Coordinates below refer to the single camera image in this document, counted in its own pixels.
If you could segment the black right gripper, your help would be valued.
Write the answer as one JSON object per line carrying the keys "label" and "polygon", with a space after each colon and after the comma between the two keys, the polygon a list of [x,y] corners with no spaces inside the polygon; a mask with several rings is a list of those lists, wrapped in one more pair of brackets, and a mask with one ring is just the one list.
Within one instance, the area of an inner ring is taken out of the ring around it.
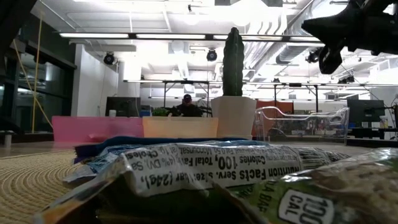
{"label": "black right gripper", "polygon": [[349,1],[338,14],[304,20],[301,28],[325,44],[319,69],[332,74],[342,63],[344,47],[372,56],[397,54],[397,1]]}

